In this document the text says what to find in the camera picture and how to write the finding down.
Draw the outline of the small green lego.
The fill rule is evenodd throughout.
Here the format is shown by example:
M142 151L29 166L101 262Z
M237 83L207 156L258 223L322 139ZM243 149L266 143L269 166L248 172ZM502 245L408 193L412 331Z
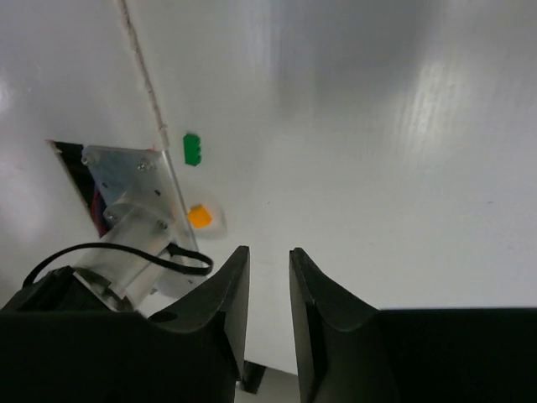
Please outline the small green lego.
M184 160L189 166L201 163L201 138L195 133L186 133L183 137Z

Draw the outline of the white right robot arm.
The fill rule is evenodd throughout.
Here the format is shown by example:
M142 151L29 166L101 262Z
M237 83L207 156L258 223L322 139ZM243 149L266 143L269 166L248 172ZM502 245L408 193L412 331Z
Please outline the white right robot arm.
M129 213L77 264L37 264L1 310L4 402L231 402L250 253L212 260ZM533 308L379 310L289 254L304 402L533 402Z

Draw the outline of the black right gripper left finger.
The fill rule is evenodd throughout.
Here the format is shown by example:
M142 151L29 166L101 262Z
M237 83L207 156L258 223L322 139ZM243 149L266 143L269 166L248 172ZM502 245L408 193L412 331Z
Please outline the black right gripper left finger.
M73 267L37 264L1 310L4 402L231 402L242 377L250 253L144 317L114 311Z

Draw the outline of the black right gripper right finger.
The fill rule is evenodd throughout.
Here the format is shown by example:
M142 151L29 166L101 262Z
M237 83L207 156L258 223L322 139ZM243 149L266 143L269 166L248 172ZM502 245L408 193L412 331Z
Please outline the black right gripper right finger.
M533 308L379 310L289 254L304 402L533 402Z

